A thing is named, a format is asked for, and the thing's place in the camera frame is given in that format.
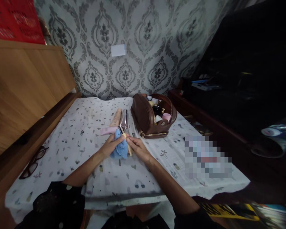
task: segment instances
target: mattress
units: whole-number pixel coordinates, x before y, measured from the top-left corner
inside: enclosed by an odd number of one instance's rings
[[[98,151],[109,135],[100,135],[108,127],[118,108],[128,110],[128,132],[139,137],[130,112],[132,98],[99,98],[75,100],[57,127],[45,141],[49,147],[38,167],[27,179],[17,179],[6,194],[5,205],[16,222],[32,210],[35,198],[46,191],[52,181],[62,181]],[[235,192],[249,184],[249,180],[232,165],[230,178],[189,178],[186,175],[186,136],[200,134],[179,113],[167,137],[142,139],[151,155],[191,195],[211,199],[220,192]],[[163,196],[155,178],[136,155],[127,159],[105,159],[90,175],[82,193],[89,208],[98,209],[94,203],[121,201]]]

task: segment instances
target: wooden headboard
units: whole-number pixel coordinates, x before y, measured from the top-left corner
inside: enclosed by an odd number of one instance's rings
[[[0,40],[0,155],[75,87],[61,47]]]
[[[5,194],[80,93],[61,47],[0,40],[0,228]],[[26,144],[13,144],[23,134]]]

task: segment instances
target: person's right hand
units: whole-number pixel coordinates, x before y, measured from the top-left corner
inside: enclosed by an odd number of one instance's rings
[[[134,137],[127,137],[126,142],[134,150],[138,158],[140,158],[145,164],[150,161],[152,155],[146,149],[141,139]]]

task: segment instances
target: cosmetic pouch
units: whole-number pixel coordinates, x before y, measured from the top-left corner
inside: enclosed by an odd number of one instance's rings
[[[135,94],[131,113],[135,126],[142,138],[162,138],[167,136],[168,130],[177,118],[176,108],[170,99],[164,95],[152,94],[153,98],[162,100],[160,107],[164,108],[164,113],[171,115],[170,120],[163,119],[155,125],[155,114],[148,100],[141,94]]]

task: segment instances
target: gray patterned wallpaper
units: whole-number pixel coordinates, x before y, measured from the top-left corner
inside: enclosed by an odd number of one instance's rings
[[[175,88],[234,6],[233,0],[35,0],[79,91],[104,100]],[[117,44],[126,44],[125,56],[111,57]]]

